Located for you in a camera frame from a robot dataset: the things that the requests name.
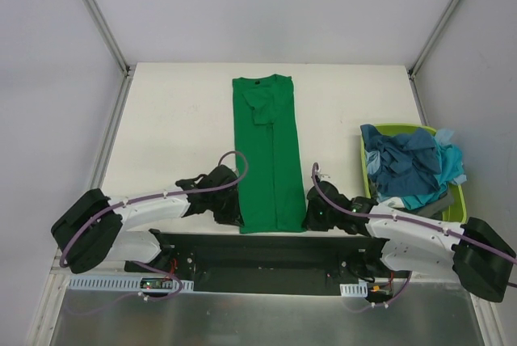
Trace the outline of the green t-shirt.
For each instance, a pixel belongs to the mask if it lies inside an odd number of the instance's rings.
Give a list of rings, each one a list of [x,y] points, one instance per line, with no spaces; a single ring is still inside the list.
[[[292,78],[235,78],[235,150],[249,166],[238,185],[243,234],[300,233],[306,214]]]

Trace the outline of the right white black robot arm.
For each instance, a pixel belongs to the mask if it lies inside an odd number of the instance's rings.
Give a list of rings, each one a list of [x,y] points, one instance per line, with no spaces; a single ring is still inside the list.
[[[393,209],[357,196],[346,198],[326,181],[307,195],[305,228],[338,228],[370,238],[348,260],[350,272],[366,281],[386,272],[416,272],[458,282],[488,302],[501,302],[510,284],[516,253],[484,220],[444,222]]]

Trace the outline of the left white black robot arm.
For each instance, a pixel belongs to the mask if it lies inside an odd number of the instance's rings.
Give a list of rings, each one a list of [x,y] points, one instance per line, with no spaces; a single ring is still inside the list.
[[[123,261],[127,272],[174,271],[174,250],[156,227],[144,225],[212,212],[217,223],[243,226],[238,176],[218,164],[209,174],[180,179],[170,190],[116,200],[101,189],[85,192],[52,226],[60,265],[74,274],[103,261]]]

